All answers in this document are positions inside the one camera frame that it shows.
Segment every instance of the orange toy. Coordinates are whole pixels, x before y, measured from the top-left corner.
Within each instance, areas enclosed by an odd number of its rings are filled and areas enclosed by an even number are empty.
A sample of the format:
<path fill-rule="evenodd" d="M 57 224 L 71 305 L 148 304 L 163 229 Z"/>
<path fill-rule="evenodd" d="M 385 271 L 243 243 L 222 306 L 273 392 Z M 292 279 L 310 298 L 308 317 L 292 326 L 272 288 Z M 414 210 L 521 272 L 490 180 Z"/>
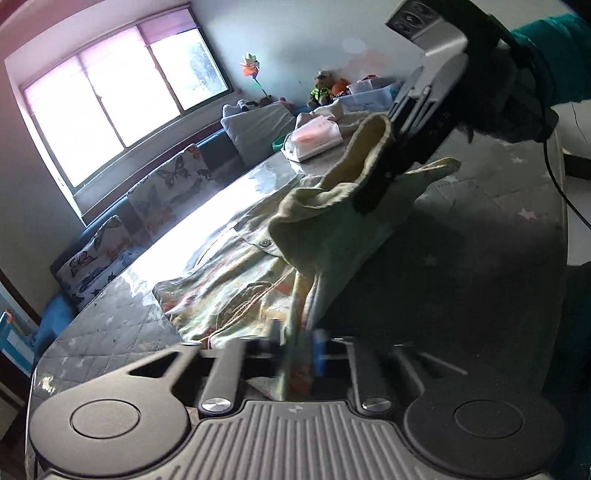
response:
<path fill-rule="evenodd" d="M 347 85 L 349 84 L 349 82 L 347 82 L 347 80 L 345 79 L 339 79 L 337 80 L 337 82 L 335 83 L 335 85 L 332 87 L 331 93 L 333 95 L 333 97 L 342 97 L 344 95 L 348 95 L 349 94 L 349 90 L 347 89 Z"/>

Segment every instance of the round black disc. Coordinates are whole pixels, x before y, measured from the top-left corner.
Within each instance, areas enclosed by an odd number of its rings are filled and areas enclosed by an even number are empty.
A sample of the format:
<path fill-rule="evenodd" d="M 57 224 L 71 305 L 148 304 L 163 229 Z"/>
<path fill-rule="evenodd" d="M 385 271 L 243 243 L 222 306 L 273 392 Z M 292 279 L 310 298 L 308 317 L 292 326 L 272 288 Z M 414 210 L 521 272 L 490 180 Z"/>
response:
<path fill-rule="evenodd" d="M 55 470 L 82 478 L 130 475 L 161 461 L 190 423 L 183 404 L 149 380 L 127 376 L 106 398 L 90 382 L 48 399 L 31 419 L 35 451 Z"/>
<path fill-rule="evenodd" d="M 557 452 L 563 423 L 542 398 L 458 380 L 416 399 L 406 411 L 404 430 L 420 456 L 445 471 L 520 478 Z"/>

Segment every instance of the stuffed toy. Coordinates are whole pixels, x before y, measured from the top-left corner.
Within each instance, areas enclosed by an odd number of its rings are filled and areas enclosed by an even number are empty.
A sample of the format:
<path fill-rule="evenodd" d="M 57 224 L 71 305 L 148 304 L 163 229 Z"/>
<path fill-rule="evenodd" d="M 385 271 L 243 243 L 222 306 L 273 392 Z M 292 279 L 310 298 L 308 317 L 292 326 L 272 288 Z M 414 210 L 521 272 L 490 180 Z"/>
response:
<path fill-rule="evenodd" d="M 321 70 L 318 76 L 314 79 L 314 90 L 310 92 L 310 99 L 307 102 L 309 108 L 317 108 L 319 106 L 328 105 L 332 101 L 331 88 L 335 85 L 335 81 L 329 72 Z"/>
<path fill-rule="evenodd" d="M 333 98 L 342 97 L 349 94 L 349 89 L 347 85 L 349 82 L 345 79 L 340 79 L 332 87 L 331 93 Z"/>

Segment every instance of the ridged black surface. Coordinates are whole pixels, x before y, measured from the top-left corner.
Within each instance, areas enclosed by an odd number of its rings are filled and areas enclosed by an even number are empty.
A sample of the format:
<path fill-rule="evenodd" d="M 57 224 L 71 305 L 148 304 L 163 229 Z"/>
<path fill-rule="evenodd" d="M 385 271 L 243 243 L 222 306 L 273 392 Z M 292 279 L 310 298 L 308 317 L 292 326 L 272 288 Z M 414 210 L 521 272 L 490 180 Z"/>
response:
<path fill-rule="evenodd" d="M 394 426 L 363 419 L 344 402 L 248 402 L 205 420 L 157 480 L 444 480 L 403 445 Z"/>

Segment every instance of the floral fabric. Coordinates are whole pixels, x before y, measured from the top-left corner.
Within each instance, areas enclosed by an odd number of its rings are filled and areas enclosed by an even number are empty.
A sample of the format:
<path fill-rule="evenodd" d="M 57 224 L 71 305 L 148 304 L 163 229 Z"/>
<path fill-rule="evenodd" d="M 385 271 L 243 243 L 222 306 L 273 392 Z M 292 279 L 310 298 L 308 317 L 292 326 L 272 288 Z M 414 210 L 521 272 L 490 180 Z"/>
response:
<path fill-rule="evenodd" d="M 156 240 L 220 190 L 192 145 L 140 180 L 127 198 Z"/>

